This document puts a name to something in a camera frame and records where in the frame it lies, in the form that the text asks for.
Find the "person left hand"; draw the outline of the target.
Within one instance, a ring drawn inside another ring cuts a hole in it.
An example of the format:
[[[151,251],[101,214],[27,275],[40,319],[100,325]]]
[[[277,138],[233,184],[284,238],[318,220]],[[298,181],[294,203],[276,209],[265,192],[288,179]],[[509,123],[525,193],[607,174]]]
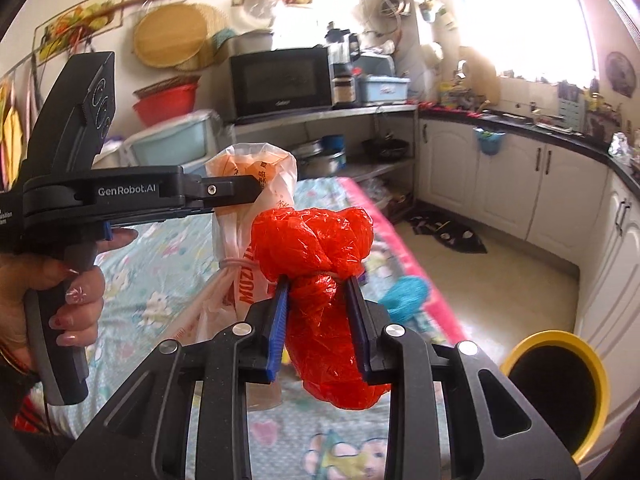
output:
[[[35,370],[35,336],[27,327],[27,301],[40,304],[42,318],[56,333],[61,347],[87,347],[96,341],[103,310],[105,278],[92,266],[77,271],[40,255],[1,256],[1,348],[18,364]]]

